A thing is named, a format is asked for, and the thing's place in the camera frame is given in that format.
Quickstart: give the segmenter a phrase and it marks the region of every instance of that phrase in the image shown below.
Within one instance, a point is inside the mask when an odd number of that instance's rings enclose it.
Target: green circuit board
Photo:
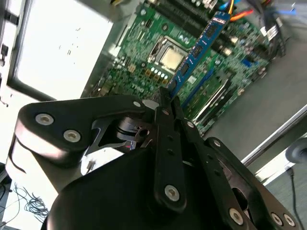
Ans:
[[[197,40],[147,4],[143,4],[136,14],[133,25],[121,43],[113,67],[99,82],[97,96],[132,94],[142,99],[151,99],[158,87],[168,84]],[[226,32],[234,39],[233,44],[225,46],[227,49],[224,49],[224,53],[209,50],[179,92],[183,103],[201,79],[209,71],[212,73],[183,108],[185,116],[197,124],[201,135],[254,81],[255,75],[261,76],[261,70],[268,65],[268,61],[258,56],[254,57],[252,63],[244,63],[252,45],[263,42],[260,39],[262,35],[255,26],[239,20],[230,23]],[[93,72],[101,75],[99,62],[98,59]],[[226,96],[227,101],[205,123],[196,121],[197,115],[219,90],[223,94],[207,108],[208,113]]]

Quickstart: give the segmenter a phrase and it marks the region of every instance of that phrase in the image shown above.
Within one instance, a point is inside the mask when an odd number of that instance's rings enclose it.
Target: blue cable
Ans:
[[[191,93],[188,95],[184,103],[182,103],[181,107],[185,108],[188,103],[191,101],[192,97],[197,93],[197,91],[200,89],[200,87],[204,84],[205,81],[207,81],[213,74],[213,68],[209,70],[201,79],[201,81],[197,84],[197,86],[191,91]]]
[[[293,15],[296,16],[296,10],[293,9],[292,11],[275,11],[275,13],[284,14],[284,15]]]
[[[235,1],[234,1],[234,4],[237,4],[238,2],[240,2],[240,0],[235,0]],[[225,10],[225,9],[227,8],[227,6],[228,6],[228,2],[224,3],[223,5],[221,5],[221,6],[219,7],[219,10],[220,10],[220,11],[223,11],[223,10]]]

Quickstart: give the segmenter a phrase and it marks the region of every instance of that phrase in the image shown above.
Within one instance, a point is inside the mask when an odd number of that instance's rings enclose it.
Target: black cable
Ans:
[[[3,198],[3,196],[4,196],[5,192],[6,192],[6,188],[5,188],[4,184],[1,184],[1,187],[3,188],[3,193],[2,193],[2,195],[0,197],[0,201],[2,200],[2,198]]]
[[[40,197],[36,197],[33,193],[29,194],[29,192],[25,188],[23,188],[22,190],[24,190],[31,198],[30,200],[27,200],[27,204],[24,206],[24,209],[28,212],[33,213],[34,217],[39,222],[43,223],[49,214],[49,211],[46,208],[43,200]]]
[[[298,215],[297,209],[296,209],[296,194],[295,194],[295,186],[294,186],[294,170],[293,170],[293,168],[287,169],[287,173],[289,174],[290,179],[291,179],[292,196],[293,196],[293,212],[295,214],[295,217],[296,217],[299,225],[301,226],[301,229],[305,230],[304,225],[303,225],[303,223],[302,223],[302,221],[301,221],[301,219]]]
[[[17,201],[18,201],[18,212],[17,212],[17,214],[16,214],[12,219],[10,219],[8,222],[5,222],[4,224],[2,224],[2,225],[0,226],[0,228],[3,227],[3,226],[5,226],[5,225],[7,225],[8,223],[10,223],[13,219],[15,219],[15,218],[18,216],[18,214],[19,214],[19,212],[20,212],[20,200],[23,199],[24,197],[21,196],[22,198],[19,198],[19,194],[18,194],[18,192],[17,192],[17,189],[18,189],[18,188],[17,188],[17,184],[15,183],[14,191],[15,191],[15,193],[17,194],[17,198],[18,198],[18,200],[17,200]]]
[[[272,60],[278,54],[279,49],[280,49],[280,55],[284,56],[285,44],[283,42],[281,30],[274,16],[269,11],[266,11],[264,9],[263,5],[259,2],[259,0],[246,0],[246,2],[254,10],[254,12],[257,12],[260,15],[261,19],[264,22],[264,28],[266,31],[270,30],[273,26],[277,27],[278,33],[270,41],[269,54],[268,54],[269,60]]]

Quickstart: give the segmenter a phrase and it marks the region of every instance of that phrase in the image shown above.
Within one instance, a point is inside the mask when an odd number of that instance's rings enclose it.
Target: silver screw head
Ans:
[[[218,146],[218,147],[221,146],[221,143],[220,143],[218,140],[213,140],[213,143],[214,143],[216,146]]]
[[[137,106],[137,107],[140,107],[140,106],[141,106],[141,104],[138,103],[138,102],[133,102],[133,104],[134,104],[135,106]]]
[[[241,214],[235,208],[232,207],[231,209],[229,209],[229,215],[236,224],[243,225],[244,220]]]
[[[291,217],[289,217],[287,214],[284,214],[283,216],[284,216],[285,220],[287,221],[287,223],[288,223],[289,225],[291,225],[292,227],[295,226],[295,223],[294,223],[294,221],[292,220]]]
[[[69,129],[64,132],[64,138],[69,142],[75,143],[81,139],[81,135],[76,130]]]
[[[276,224],[282,226],[283,225],[283,222],[282,220],[279,218],[279,216],[277,216],[275,213],[271,213],[271,216],[273,218],[273,220],[275,221]]]
[[[164,189],[165,195],[170,199],[171,201],[178,201],[179,200],[179,191],[172,185],[168,184]]]
[[[188,126],[190,126],[191,128],[194,127],[194,124],[193,124],[192,122],[190,122],[190,121],[188,121],[187,124],[188,124]]]
[[[49,114],[39,114],[35,117],[35,121],[43,126],[49,126],[54,122],[54,119]]]

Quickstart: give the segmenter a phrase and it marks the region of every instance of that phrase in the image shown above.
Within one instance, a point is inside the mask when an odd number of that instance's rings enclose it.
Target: blue ram stick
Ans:
[[[201,81],[197,84],[197,86],[192,90],[192,92],[188,95],[186,100],[182,103],[181,107],[184,109],[188,103],[191,101],[193,96],[197,93],[197,91],[200,89],[200,87],[204,84],[205,81],[207,81],[213,74],[213,69],[209,70],[201,79]]]
[[[195,46],[191,49],[186,59],[181,63],[172,80],[167,85],[172,100],[229,22],[230,17],[228,13],[218,11],[209,21]]]

